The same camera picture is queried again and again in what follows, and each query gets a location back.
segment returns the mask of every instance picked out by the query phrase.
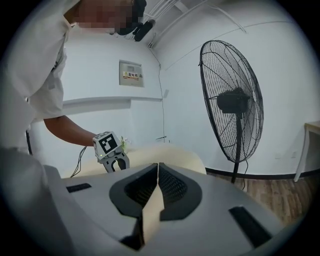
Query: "electrical outlet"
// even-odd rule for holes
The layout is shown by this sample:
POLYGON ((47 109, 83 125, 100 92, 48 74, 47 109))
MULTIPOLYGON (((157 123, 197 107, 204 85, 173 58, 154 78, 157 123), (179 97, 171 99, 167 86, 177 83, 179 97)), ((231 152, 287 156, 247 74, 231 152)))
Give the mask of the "electrical outlet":
POLYGON ((281 154, 280 154, 279 152, 276 152, 276 153, 274 154, 274 158, 275 158, 275 159, 281 159, 281 154))
POLYGON ((296 158, 296 157, 297 157, 297 151, 293 151, 292 155, 291 155, 291 158, 296 158))

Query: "table leg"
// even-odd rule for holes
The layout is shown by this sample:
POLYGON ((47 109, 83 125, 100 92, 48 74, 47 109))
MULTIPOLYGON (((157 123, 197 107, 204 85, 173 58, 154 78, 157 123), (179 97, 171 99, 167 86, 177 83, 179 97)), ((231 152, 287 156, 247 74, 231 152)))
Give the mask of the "table leg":
POLYGON ((305 130, 305 135, 304 135, 304 144, 303 144, 303 149, 302 149, 302 154, 301 158, 299 161, 298 168, 296 169, 296 174, 294 177, 294 182, 297 182, 302 171, 306 169, 306 160, 307 160, 307 154, 308 154, 308 149, 309 149, 309 143, 310 143, 310 138, 309 138, 309 130, 307 127, 304 127, 305 130))

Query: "fan pole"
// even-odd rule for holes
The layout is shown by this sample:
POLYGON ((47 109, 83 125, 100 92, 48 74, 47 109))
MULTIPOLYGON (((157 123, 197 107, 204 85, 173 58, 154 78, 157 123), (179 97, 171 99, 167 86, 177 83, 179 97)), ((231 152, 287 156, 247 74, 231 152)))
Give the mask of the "fan pole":
POLYGON ((240 153, 241 153, 241 135, 242 135, 242 126, 241 126, 241 115, 242 114, 237 114, 236 115, 236 149, 235 149, 235 164, 233 168, 233 174, 232 174, 232 179, 231 183, 235 183, 237 173, 238 173, 238 168, 239 168, 239 160, 240 160, 240 153))

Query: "white wall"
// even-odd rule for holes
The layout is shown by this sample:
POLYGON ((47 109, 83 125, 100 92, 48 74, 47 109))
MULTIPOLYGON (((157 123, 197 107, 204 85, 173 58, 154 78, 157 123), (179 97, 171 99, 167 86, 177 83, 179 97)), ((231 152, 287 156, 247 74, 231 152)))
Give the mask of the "white wall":
MULTIPOLYGON (((65 114, 90 132, 114 131, 133 147, 154 143, 163 136, 162 103, 154 101, 162 97, 158 61, 143 44, 80 32, 73 31, 66 44, 68 59, 61 78, 64 100, 76 103, 66 105, 65 114), (142 64, 144 88, 119 85, 119 60, 142 64)), ((82 146, 56 138, 43 121, 33 123, 30 133, 33 153, 42 164, 58 168, 62 175, 76 167, 82 146)), ((82 161, 93 158, 94 149, 88 147, 82 161)))
MULTIPOLYGON (((205 166, 233 170, 212 130, 203 99, 200 50, 208 40, 234 45, 249 61, 260 84, 264 104, 262 138, 249 159, 248 174, 295 173, 305 122, 320 120, 319 66, 304 35, 277 6, 237 2, 221 7, 247 34, 217 10, 201 7, 176 24, 155 47, 161 63, 165 132, 172 143, 194 151, 205 166), (291 158, 293 152, 297 158, 291 158)), ((310 153, 307 171, 320 168, 320 148, 310 153)), ((242 163, 239 172, 243 173, 242 163)))

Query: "black slot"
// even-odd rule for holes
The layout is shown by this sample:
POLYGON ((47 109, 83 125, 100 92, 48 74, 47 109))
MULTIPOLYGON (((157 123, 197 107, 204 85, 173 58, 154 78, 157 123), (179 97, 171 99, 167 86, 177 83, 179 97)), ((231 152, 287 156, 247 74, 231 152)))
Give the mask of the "black slot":
POLYGON ((74 186, 67 186, 66 189, 68 190, 69 193, 81 191, 81 190, 86 190, 88 188, 91 188, 91 185, 88 183, 83 183, 79 185, 74 185, 74 186))
POLYGON ((231 208, 229 212, 255 248, 263 245, 272 238, 243 206, 231 208))

